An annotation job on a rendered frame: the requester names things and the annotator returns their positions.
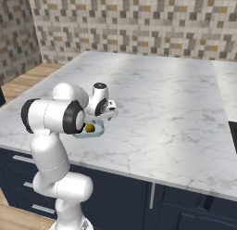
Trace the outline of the black hob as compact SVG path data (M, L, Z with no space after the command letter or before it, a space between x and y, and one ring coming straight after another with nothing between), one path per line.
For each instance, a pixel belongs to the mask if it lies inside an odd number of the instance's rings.
M236 154L237 154L237 122L230 121L229 126L230 126L230 129L231 129L231 136L232 136L232 140L233 140L235 150L236 150Z

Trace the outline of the dark navy cabinet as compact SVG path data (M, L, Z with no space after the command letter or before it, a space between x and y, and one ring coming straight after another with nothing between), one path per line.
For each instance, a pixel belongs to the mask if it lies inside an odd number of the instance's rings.
M6 103L6 100L5 100L5 97L4 97L4 93L2 91L2 88L0 87L0 107L5 105Z

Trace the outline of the navy drawer front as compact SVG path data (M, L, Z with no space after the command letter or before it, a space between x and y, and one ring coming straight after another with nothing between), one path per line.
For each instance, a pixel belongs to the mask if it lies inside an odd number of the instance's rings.
M16 151L4 149L4 148L0 148L0 152L4 155L5 161L11 169L15 171L19 171L24 177L29 177L30 181L32 181L34 175L38 172L35 162L34 164L32 164L32 163L22 162L19 160L12 159L14 155L19 155L21 157L27 157L27 158L32 159L32 155L28 155L25 153L20 153L20 152L16 152Z
M18 207L28 209L37 202L38 195L33 191L33 188L24 185L25 183L32 183L31 176L13 172L4 174L4 179Z
M27 213L32 213L32 214L38 214L43 217L48 217L51 219L56 219L56 212L55 214L50 214L44 211L35 210L31 207L33 204L36 204L36 205L49 208L51 210L55 210L55 200L53 198L33 197L33 196L14 196L8 202L11 207L17 208L21 211L25 211Z

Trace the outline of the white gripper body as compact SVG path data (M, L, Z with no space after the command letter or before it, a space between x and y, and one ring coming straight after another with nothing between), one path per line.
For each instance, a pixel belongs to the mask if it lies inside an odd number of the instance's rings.
M103 114L99 116L91 116L89 114L86 115L86 121L95 121L95 120L103 120L103 119L112 119L114 117L117 117L119 115L119 112L114 110L106 110Z

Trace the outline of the navy cabinet door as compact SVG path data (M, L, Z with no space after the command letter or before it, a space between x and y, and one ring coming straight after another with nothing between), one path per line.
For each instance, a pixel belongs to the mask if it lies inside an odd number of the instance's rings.
M156 185L157 230L237 230L237 202Z
M94 230L156 230L151 183L77 165L70 169L93 180L94 191L81 207Z

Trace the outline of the pale blue tupperware container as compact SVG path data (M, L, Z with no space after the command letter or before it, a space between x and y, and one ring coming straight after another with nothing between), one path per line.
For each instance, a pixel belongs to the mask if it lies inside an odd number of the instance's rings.
M93 125L94 126L94 131L93 132L87 132L86 128L88 125ZM83 128L82 132L79 134L75 134L74 137L76 138L90 138L90 137L97 137L102 135L105 132L105 126L104 122L100 119L96 120L91 120L91 121L86 121L85 122L85 127Z

